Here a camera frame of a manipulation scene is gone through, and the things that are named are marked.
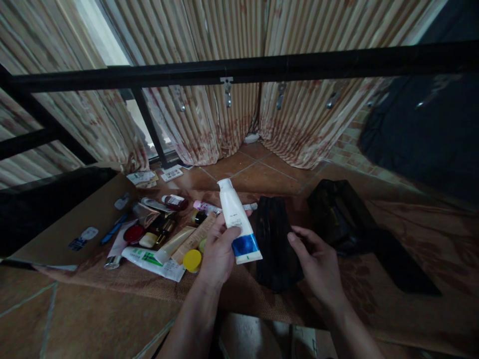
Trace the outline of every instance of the beige tube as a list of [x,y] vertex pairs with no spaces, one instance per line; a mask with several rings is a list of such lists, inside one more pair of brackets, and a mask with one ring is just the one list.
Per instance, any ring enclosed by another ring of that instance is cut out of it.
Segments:
[[178,264],[183,264],[183,257],[185,254],[191,251],[192,249],[196,249],[200,244],[203,238],[206,238],[206,234],[208,233],[209,229],[216,221],[216,214],[211,213],[200,226],[187,238],[187,240],[176,250],[175,253],[171,256]]
[[196,228],[186,226],[179,231],[172,239],[166,242],[158,252],[155,253],[155,259],[160,264],[165,264],[170,260],[170,257],[180,247],[185,240],[195,231]]

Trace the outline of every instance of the brick wall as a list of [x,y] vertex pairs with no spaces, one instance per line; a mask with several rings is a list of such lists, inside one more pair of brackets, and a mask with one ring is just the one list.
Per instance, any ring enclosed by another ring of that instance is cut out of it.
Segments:
[[405,178],[371,163],[359,150],[358,140],[366,123],[369,110],[363,108],[358,112],[349,127],[339,138],[327,156],[327,160],[349,169],[379,178],[389,183],[400,184],[414,188]]

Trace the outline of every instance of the red bottle cap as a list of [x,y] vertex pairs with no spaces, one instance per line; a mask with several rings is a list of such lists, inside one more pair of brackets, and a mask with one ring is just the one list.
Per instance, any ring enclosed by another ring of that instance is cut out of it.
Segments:
[[146,229],[144,229],[143,226],[135,224],[125,231],[123,239],[130,244],[137,244],[141,237],[143,237],[143,234],[145,234],[145,231]]

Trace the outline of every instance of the cardboard box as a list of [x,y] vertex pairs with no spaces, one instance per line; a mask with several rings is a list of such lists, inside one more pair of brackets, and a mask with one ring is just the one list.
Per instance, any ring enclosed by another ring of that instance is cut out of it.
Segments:
[[88,258],[137,198],[136,187],[118,173],[4,259],[74,270]]

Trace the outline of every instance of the white tube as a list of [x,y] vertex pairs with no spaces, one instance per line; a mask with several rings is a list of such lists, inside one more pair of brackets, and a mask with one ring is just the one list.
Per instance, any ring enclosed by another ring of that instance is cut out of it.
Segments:
[[105,269],[116,269],[120,266],[120,259],[121,259],[121,252],[123,249],[128,247],[128,242],[123,239],[123,235],[125,234],[126,230],[134,225],[138,220],[132,220],[126,223],[123,223],[116,235],[115,241],[113,242],[113,246],[110,249],[110,253],[108,253],[106,264],[104,266]]
[[170,259],[165,265],[162,265],[155,259],[155,251],[149,249],[126,247],[123,249],[123,252],[121,252],[121,255],[138,267],[174,280],[175,282],[181,280],[186,270],[173,259]]
[[243,264],[263,259],[256,238],[249,223],[248,216],[236,193],[230,179],[222,179],[220,185],[220,200],[225,215],[226,227],[240,227],[241,234],[233,241],[236,264]]
[[186,226],[179,231],[172,239],[166,242],[158,252],[155,253],[155,259],[161,264],[165,264],[170,260],[171,255],[183,244],[196,228]]
[[[195,201],[195,203],[193,203],[193,208],[197,209],[198,211],[205,212],[207,215],[210,215],[210,213],[212,212],[218,214],[223,211],[219,207],[216,207],[216,206],[213,206],[212,204],[201,202],[201,201]],[[254,211],[258,208],[258,204],[257,203],[243,204],[243,208],[244,210]]]

